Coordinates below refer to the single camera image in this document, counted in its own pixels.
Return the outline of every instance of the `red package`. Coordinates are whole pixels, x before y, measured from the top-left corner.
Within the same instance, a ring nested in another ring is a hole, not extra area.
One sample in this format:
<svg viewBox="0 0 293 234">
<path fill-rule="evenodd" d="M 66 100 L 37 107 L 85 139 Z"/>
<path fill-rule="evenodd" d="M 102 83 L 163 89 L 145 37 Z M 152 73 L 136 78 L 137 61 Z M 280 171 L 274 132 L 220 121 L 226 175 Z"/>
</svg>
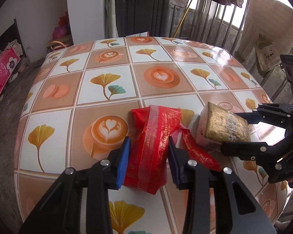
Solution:
<svg viewBox="0 0 293 234">
<path fill-rule="evenodd" d="M 182 128 L 182 138 L 185 145 L 187 146 L 190 159 L 196 160 L 197 162 L 204 165 L 207 169 L 220 172 L 221 169 L 219 163 L 213 159 L 203 147 L 198 146 L 195 143 L 195 140 L 189 129 Z"/>
<path fill-rule="evenodd" d="M 168 137 L 179 128 L 181 111 L 152 105 L 131 113 L 140 133 L 130 152 L 124 185 L 156 194 L 167 181 Z"/>
</svg>

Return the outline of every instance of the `macaron print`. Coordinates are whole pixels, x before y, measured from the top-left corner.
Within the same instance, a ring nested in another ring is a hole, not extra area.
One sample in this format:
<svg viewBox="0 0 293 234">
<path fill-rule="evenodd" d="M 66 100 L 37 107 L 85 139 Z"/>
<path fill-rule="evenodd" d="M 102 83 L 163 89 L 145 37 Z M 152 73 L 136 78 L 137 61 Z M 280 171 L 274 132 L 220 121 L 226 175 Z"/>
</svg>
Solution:
<svg viewBox="0 0 293 234">
<path fill-rule="evenodd" d="M 61 85 L 52 84 L 43 93 L 43 98 L 60 99 L 65 97 L 69 93 L 70 90 L 71 90 L 71 87 L 68 84 L 61 84 Z"/>
</svg>

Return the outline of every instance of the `pink floral blanket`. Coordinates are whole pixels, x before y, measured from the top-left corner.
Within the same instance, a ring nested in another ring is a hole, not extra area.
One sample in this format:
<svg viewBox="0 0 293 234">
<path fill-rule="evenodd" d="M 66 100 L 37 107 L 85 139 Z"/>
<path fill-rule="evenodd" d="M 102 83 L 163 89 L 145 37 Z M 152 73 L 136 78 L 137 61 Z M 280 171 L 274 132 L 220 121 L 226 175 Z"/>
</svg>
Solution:
<svg viewBox="0 0 293 234">
<path fill-rule="evenodd" d="M 20 57 L 14 52 L 13 48 L 4 50 L 0 55 L 0 94 L 4 85 L 11 76 Z"/>
</svg>

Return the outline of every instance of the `patterned tablecloth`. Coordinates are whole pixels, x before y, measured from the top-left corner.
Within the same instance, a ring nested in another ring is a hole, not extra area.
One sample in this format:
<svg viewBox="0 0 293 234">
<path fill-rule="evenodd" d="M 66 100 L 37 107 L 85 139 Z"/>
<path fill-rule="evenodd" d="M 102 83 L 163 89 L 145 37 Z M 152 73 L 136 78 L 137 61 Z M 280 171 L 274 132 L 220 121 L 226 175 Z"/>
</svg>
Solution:
<svg viewBox="0 0 293 234">
<path fill-rule="evenodd" d="M 198 115 L 213 102 L 232 112 L 271 103 L 256 80 L 226 50 L 160 37 L 97 40 L 47 55 L 28 94 L 15 146 L 14 177 L 23 219 L 67 167 L 91 167 L 137 131 L 130 110 L 149 105 L 180 108 L 195 136 Z M 252 141 L 273 145 L 284 130 L 251 125 Z M 291 189 L 269 184 L 253 161 L 212 156 L 232 168 L 271 221 L 281 214 Z M 85 233 L 85 189 L 81 233 Z M 156 195 L 122 187 L 109 191 L 114 233 L 181 234 L 187 192 L 167 184 Z M 215 201 L 211 199 L 211 232 Z"/>
</svg>

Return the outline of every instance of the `gold package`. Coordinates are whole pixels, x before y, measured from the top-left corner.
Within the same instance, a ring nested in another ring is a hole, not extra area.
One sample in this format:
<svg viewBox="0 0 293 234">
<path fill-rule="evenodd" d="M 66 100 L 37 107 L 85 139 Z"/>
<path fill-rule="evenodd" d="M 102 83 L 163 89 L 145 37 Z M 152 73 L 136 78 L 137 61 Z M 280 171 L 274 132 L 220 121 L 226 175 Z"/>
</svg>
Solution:
<svg viewBox="0 0 293 234">
<path fill-rule="evenodd" d="M 245 119 L 208 102 L 201 112 L 195 141 L 220 151 L 224 142 L 250 142 L 250 130 Z"/>
</svg>

